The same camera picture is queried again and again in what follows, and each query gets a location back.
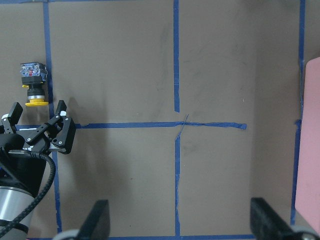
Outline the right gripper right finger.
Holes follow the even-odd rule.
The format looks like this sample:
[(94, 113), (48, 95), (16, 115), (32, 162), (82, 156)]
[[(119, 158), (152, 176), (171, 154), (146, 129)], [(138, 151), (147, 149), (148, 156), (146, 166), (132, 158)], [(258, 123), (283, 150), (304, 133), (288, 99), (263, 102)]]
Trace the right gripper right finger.
[(250, 200), (250, 230), (257, 240), (318, 240), (310, 228), (289, 226), (262, 197)]

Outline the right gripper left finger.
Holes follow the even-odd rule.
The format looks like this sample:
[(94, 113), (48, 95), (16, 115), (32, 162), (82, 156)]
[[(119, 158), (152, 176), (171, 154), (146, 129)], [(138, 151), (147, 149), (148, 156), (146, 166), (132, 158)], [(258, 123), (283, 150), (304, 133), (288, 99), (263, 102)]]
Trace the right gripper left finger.
[(79, 229), (58, 233), (54, 240), (108, 240), (110, 236), (110, 206), (107, 199), (95, 202)]

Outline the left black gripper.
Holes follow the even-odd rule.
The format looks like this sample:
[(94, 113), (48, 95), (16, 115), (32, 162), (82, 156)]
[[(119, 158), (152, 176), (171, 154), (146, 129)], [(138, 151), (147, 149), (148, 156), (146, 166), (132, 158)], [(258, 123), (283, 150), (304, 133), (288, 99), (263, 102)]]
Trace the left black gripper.
[(14, 160), (19, 159), (35, 159), (41, 154), (59, 152), (67, 155), (72, 151), (76, 124), (67, 116), (64, 100), (58, 101), (54, 117), (36, 128), (16, 128), (22, 112), (22, 106), (14, 102), (9, 113), (1, 117), (1, 165), (13, 165)]

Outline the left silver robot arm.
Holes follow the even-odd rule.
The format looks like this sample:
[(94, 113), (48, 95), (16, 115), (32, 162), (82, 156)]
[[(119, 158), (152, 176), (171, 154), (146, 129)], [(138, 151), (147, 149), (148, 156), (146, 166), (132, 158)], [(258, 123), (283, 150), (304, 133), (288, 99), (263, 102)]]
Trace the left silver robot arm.
[(56, 175), (53, 152), (69, 154), (76, 125), (58, 102), (54, 115), (36, 128), (17, 128), (23, 108), (15, 102), (0, 120), (0, 238), (25, 240), (33, 211)]

